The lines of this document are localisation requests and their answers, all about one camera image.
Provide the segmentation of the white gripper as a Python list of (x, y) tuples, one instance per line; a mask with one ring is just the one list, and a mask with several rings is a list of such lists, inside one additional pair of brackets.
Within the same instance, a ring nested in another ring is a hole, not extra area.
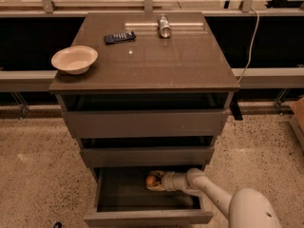
[(161, 179), (161, 183), (147, 185), (146, 188), (151, 191), (183, 191), (188, 186), (185, 173), (164, 172), (161, 170), (151, 171), (151, 175)]

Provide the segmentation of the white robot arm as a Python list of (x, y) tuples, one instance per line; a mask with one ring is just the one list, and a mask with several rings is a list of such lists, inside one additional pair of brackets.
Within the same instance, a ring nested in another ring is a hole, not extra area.
[(195, 197), (206, 195), (227, 218), (229, 228), (282, 228), (272, 204), (264, 195), (252, 188), (242, 188), (230, 195), (198, 168), (185, 173), (151, 171), (145, 184), (151, 191), (182, 191)]

